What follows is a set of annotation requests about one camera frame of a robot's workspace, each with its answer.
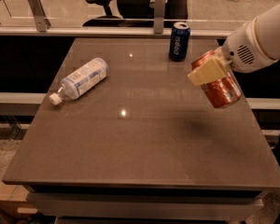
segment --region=glass partition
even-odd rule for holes
[[[139,8],[135,7],[137,4],[133,2],[135,0],[110,1],[112,17],[106,16],[103,6],[89,4],[86,0],[40,1],[51,23],[51,28],[81,28],[85,22],[98,21],[102,17],[111,19],[112,22],[91,23],[91,26],[149,27],[153,24],[155,0],[148,1],[147,16],[142,11],[141,15],[128,15],[125,18],[122,13],[126,10],[131,9],[134,14],[133,9]],[[141,6],[146,3],[144,0],[139,1],[143,2],[139,2]],[[168,10],[180,13],[183,9],[173,3],[170,7],[166,5],[165,21],[186,20],[192,29],[233,30],[279,2],[280,0],[179,0],[179,3],[186,3],[186,18],[167,16]],[[0,27],[35,27],[34,16],[28,1],[0,0]]]

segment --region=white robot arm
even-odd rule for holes
[[[236,29],[222,47],[234,71],[249,73],[280,60],[280,4]]]

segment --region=chair backrest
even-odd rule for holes
[[[168,0],[165,19],[186,20],[188,18],[188,0]]]
[[[124,19],[147,19],[150,0],[117,0],[118,10]]]

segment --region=bottle cap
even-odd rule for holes
[[[54,105],[58,105],[60,104],[63,100],[62,98],[60,98],[60,96],[58,95],[58,93],[53,93],[52,95],[49,96],[49,100],[54,104]]]

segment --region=table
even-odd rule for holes
[[[280,189],[280,168],[244,97],[214,109],[188,81],[190,63],[216,47],[191,39],[174,63],[169,39],[76,38],[3,181],[28,187],[50,216],[249,217]],[[95,57],[109,76],[50,104],[60,79]]]

